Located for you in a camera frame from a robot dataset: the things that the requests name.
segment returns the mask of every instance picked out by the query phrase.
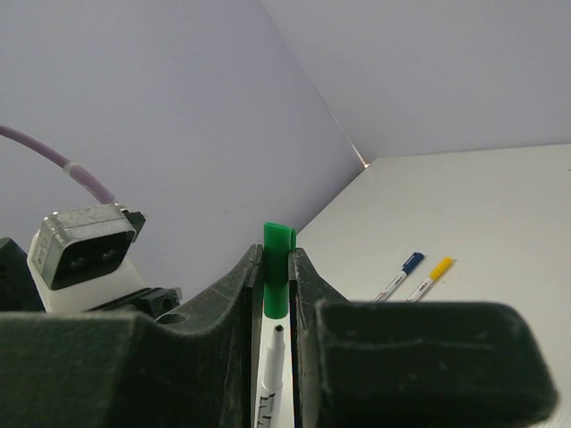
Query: green marker cap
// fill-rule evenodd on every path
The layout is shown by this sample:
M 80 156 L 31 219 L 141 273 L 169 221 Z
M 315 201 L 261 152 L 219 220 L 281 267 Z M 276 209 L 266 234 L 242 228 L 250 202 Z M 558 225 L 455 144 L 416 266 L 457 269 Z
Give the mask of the green marker cap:
M 295 241 L 292 227 L 264 224 L 264 314 L 268 318 L 283 318 L 289 310 L 287 260 Z

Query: white table surface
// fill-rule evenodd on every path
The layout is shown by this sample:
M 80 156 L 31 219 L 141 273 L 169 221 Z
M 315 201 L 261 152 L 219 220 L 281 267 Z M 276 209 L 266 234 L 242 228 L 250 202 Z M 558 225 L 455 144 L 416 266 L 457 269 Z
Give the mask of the white table surface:
M 421 251 L 425 260 L 391 298 L 404 300 L 451 256 L 454 266 L 425 300 L 516 309 L 560 392 L 559 411 L 538 426 L 571 427 L 571 144 L 375 160 L 303 229 L 298 246 L 349 300 L 375 298 Z M 262 343 L 276 323 L 264 320 Z M 294 426 L 291 382 L 287 358 L 272 428 Z

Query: white wall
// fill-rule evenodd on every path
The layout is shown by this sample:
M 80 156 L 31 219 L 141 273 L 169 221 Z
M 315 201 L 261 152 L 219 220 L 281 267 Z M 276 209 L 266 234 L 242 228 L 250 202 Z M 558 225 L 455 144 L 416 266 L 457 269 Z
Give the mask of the white wall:
M 360 170 L 257 0 L 0 3 L 0 122 L 100 177 L 149 222 L 132 259 L 191 297 L 263 221 L 304 226 Z M 0 142 L 0 230 L 22 246 L 94 201 Z
M 571 140 L 571 3 L 261 0 L 368 161 Z

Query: white marker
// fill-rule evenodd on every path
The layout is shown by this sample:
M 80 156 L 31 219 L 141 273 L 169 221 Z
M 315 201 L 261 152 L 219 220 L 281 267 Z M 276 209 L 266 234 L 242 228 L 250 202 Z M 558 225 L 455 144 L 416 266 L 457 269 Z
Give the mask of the white marker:
M 266 370 L 260 382 L 260 404 L 258 406 L 258 428 L 269 428 L 272 419 L 277 419 L 279 413 L 280 395 L 282 389 L 282 372 L 284 370 L 284 327 L 276 325 L 272 331 L 271 340 L 266 355 Z
M 406 278 L 407 275 L 410 274 L 410 272 L 412 272 L 416 266 L 418 266 L 418 263 L 420 263 L 424 257 L 425 257 L 424 254 L 422 254 L 421 252 L 413 252 L 412 255 L 409 257 L 409 259 L 404 262 L 404 265 L 402 265 L 401 272 L 399 272 L 399 275 L 397 275 L 386 286 L 386 288 L 378 296 L 375 297 L 373 301 L 387 300 L 391 296 L 391 294 L 393 294 L 396 288 L 399 285 L 401 285 L 402 281 L 404 281 L 404 278 Z
M 418 286 L 418 288 L 410 295 L 410 297 L 405 300 L 407 302 L 418 301 L 422 298 L 422 296 L 430 289 L 430 286 L 444 275 L 444 272 L 448 270 L 448 268 L 452 266 L 452 259 L 450 257 L 445 257 L 436 265 L 434 270 L 430 273 L 430 275 Z

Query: yellow marker cap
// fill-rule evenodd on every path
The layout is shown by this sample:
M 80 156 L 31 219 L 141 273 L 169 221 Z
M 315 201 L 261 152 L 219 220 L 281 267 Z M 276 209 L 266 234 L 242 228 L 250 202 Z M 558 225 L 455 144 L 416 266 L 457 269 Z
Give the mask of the yellow marker cap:
M 452 259 L 450 257 L 445 257 L 444 259 L 440 260 L 440 263 L 436 265 L 428 277 L 433 281 L 436 281 L 444 274 L 444 272 L 448 270 L 450 266 L 452 266 Z

